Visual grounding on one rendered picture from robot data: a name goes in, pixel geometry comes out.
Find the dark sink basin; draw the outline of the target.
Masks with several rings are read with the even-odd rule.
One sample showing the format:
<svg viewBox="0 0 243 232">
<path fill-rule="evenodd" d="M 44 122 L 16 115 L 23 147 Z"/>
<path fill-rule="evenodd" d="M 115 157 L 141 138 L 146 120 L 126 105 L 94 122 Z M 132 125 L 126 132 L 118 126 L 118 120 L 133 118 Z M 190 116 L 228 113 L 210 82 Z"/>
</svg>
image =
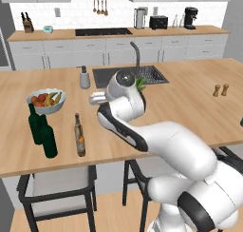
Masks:
<svg viewBox="0 0 243 232">
<path fill-rule="evenodd" d="M 96 84 L 96 88 L 107 87 L 112 76 L 117 72 L 131 72 L 137 73 L 136 67 L 122 67 L 122 68 L 93 68 L 93 76 Z M 155 66 L 140 66 L 138 77 L 145 79 L 144 85 L 154 84 L 167 84 L 168 80 L 162 75 L 162 73 Z"/>
</svg>

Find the grey sink tap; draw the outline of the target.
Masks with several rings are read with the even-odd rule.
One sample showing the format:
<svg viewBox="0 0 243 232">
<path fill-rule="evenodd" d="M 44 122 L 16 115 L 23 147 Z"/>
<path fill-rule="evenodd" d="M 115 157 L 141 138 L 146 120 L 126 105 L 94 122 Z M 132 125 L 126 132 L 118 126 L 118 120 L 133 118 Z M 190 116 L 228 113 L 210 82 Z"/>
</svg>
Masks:
<svg viewBox="0 0 243 232">
<path fill-rule="evenodd" d="M 140 71 L 140 50 L 133 41 L 130 42 L 130 45 L 136 52 L 136 75 L 138 76 Z"/>
</svg>

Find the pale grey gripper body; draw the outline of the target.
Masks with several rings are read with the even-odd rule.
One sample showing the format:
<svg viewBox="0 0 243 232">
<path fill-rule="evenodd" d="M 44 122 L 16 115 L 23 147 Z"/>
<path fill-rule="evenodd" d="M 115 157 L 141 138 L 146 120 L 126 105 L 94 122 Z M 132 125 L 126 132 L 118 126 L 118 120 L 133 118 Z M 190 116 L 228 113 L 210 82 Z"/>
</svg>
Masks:
<svg viewBox="0 0 243 232">
<path fill-rule="evenodd" d="M 100 104 L 105 103 L 105 102 L 106 102 L 106 97 L 105 97 L 105 92 L 104 91 L 93 92 L 89 96 L 89 103 L 92 106 L 100 105 Z"/>
</svg>

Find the brown glass bottle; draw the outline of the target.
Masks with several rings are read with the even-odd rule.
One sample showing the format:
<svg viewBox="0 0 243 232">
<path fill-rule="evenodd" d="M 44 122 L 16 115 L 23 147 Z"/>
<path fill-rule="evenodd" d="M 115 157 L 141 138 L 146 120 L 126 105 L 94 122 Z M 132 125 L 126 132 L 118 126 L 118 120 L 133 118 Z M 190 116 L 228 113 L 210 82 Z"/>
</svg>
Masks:
<svg viewBox="0 0 243 232">
<path fill-rule="evenodd" d="M 75 114 L 75 141 L 77 147 L 77 153 L 80 157 L 85 155 L 85 143 L 84 143 L 84 134 L 83 127 L 81 125 L 79 113 Z"/>
</svg>

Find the wooden knife block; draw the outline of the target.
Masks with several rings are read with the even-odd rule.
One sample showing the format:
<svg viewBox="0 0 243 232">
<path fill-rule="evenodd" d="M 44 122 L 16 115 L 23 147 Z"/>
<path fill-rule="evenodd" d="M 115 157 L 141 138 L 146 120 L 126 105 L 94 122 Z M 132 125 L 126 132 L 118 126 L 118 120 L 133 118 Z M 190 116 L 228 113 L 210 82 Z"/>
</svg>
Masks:
<svg viewBox="0 0 243 232">
<path fill-rule="evenodd" d="M 34 27 L 32 25 L 31 19 L 28 17 L 28 14 L 26 12 L 22 12 L 21 17 L 22 17 L 25 33 L 33 33 Z"/>
</svg>

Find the green glass bottle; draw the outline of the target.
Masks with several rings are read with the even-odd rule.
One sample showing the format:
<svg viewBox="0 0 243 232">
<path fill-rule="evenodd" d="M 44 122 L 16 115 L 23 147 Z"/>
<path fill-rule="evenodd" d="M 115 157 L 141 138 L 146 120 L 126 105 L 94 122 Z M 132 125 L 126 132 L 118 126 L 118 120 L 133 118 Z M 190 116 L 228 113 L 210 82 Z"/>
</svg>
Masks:
<svg viewBox="0 0 243 232">
<path fill-rule="evenodd" d="M 42 135 L 41 135 L 41 119 L 40 116 L 36 113 L 34 104 L 29 104 L 29 116 L 28 116 L 28 123 L 30 126 L 30 130 L 32 133 L 33 141 L 37 145 L 41 145 L 42 142 Z"/>
<path fill-rule="evenodd" d="M 54 132 L 52 127 L 47 123 L 45 114 L 41 115 L 41 135 L 46 157 L 49 159 L 55 158 L 58 154 Z"/>
</svg>

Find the black stool with grey seat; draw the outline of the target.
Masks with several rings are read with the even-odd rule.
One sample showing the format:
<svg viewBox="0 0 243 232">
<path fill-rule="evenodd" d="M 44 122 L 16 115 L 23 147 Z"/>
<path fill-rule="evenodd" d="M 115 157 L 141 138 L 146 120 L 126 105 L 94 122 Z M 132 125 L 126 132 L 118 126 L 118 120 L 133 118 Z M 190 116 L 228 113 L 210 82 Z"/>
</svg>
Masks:
<svg viewBox="0 0 243 232">
<path fill-rule="evenodd" d="M 30 175 L 22 175 L 16 190 L 31 232 L 37 222 L 86 213 L 89 231 L 96 232 L 95 165 L 60 169 L 33 175 L 33 193 L 26 194 Z"/>
<path fill-rule="evenodd" d="M 193 181 L 154 156 L 124 163 L 123 184 L 143 197 L 140 232 L 211 232 L 235 225 L 243 203 L 243 160 L 228 147 L 213 149 L 213 175 Z"/>
</svg>

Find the grey soap dispenser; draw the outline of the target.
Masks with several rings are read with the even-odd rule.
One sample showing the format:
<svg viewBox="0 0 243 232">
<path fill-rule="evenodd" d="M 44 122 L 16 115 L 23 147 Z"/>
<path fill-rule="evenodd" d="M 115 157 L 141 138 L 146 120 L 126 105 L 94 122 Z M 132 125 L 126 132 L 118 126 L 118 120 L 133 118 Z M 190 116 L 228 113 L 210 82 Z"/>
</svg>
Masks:
<svg viewBox="0 0 243 232">
<path fill-rule="evenodd" d="M 90 88 L 90 78 L 89 78 L 89 73 L 86 70 L 86 66 L 81 66 L 80 87 L 82 89 Z"/>
</svg>

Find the black coffee machine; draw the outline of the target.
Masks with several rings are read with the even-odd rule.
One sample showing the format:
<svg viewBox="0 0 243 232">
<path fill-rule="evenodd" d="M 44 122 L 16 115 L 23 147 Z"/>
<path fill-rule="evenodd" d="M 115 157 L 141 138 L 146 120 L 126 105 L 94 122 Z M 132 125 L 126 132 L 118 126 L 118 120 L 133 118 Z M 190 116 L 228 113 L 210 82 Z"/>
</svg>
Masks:
<svg viewBox="0 0 243 232">
<path fill-rule="evenodd" d="M 197 8 L 187 7 L 185 9 L 184 27 L 186 29 L 195 29 L 196 28 L 193 25 L 193 21 L 196 19 L 197 14 L 198 14 Z"/>
</svg>

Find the grey base cupboards run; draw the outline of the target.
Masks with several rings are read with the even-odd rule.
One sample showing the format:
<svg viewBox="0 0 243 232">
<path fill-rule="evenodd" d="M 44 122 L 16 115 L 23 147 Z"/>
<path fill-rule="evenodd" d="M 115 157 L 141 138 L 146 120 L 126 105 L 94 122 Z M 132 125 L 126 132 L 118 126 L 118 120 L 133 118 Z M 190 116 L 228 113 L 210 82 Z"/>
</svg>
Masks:
<svg viewBox="0 0 243 232">
<path fill-rule="evenodd" d="M 221 58 L 227 34 L 11 42 L 15 68 L 74 68 Z"/>
</svg>

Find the black hob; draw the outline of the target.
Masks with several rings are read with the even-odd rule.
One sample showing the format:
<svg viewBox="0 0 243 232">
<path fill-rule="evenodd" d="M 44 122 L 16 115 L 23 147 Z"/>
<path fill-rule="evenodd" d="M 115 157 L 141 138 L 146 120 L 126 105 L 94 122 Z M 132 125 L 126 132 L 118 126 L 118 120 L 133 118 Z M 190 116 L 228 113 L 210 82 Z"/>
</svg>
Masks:
<svg viewBox="0 0 243 232">
<path fill-rule="evenodd" d="M 75 29 L 76 36 L 129 35 L 129 34 L 133 34 L 133 33 L 128 28 Z"/>
</svg>

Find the grey tall appliance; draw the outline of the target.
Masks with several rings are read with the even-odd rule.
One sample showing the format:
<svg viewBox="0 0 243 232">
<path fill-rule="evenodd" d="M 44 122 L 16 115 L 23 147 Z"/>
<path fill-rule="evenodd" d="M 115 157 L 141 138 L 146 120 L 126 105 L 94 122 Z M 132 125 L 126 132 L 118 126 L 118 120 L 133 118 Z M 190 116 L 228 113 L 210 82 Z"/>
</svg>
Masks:
<svg viewBox="0 0 243 232">
<path fill-rule="evenodd" d="M 0 71 L 15 70 L 9 37 L 15 32 L 15 26 L 8 3 L 0 0 Z"/>
</svg>

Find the black toaster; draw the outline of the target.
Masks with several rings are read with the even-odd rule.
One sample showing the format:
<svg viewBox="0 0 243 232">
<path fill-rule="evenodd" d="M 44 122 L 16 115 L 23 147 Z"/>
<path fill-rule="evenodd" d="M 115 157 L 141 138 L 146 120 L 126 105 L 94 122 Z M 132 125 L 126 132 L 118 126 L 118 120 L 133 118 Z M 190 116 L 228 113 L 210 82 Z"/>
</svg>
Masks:
<svg viewBox="0 0 243 232">
<path fill-rule="evenodd" d="M 153 15 L 150 17 L 149 28 L 150 29 L 167 29 L 168 27 L 168 17 Z"/>
</svg>

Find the green leafy plant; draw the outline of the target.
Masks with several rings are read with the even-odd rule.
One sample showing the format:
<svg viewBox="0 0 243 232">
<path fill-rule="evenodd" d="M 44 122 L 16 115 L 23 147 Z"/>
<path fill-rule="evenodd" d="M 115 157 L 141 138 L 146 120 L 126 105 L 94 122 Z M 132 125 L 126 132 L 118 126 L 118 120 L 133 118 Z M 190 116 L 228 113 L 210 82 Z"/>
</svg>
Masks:
<svg viewBox="0 0 243 232">
<path fill-rule="evenodd" d="M 139 77 L 136 80 L 136 88 L 139 92 L 142 92 L 145 89 L 144 83 L 146 81 L 145 77 Z"/>
</svg>

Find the white fruit bowl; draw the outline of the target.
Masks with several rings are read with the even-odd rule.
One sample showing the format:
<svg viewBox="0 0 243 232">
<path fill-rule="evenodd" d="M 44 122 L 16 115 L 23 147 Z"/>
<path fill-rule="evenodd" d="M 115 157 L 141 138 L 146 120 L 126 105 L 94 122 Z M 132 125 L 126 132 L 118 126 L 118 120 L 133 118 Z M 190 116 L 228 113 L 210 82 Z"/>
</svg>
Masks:
<svg viewBox="0 0 243 232">
<path fill-rule="evenodd" d="M 57 88 L 46 88 L 46 89 L 39 89 L 37 91 L 33 91 L 28 97 L 27 97 L 27 103 L 28 104 L 32 104 L 32 102 L 30 101 L 30 98 L 32 96 L 36 96 L 38 98 L 39 94 L 45 94 L 46 97 L 48 96 L 49 93 L 51 92 L 58 92 L 55 96 L 53 96 L 51 99 L 50 99 L 50 102 L 51 102 L 51 106 L 47 106 L 46 105 L 46 101 L 44 101 L 43 103 L 42 102 L 36 102 L 34 104 L 34 107 L 35 107 L 35 111 L 38 113 L 38 114 L 45 114 L 45 115 L 48 115 L 48 114 L 52 114 L 52 113 L 55 113 L 57 112 L 58 110 L 61 109 L 61 107 L 63 106 L 64 102 L 65 102 L 65 99 L 66 99 L 66 93 L 61 90 L 61 89 L 57 89 Z M 60 99 L 60 102 L 53 106 L 53 102 L 54 100 L 57 98 L 58 94 L 62 92 L 62 95 L 61 95 L 61 99 Z"/>
</svg>

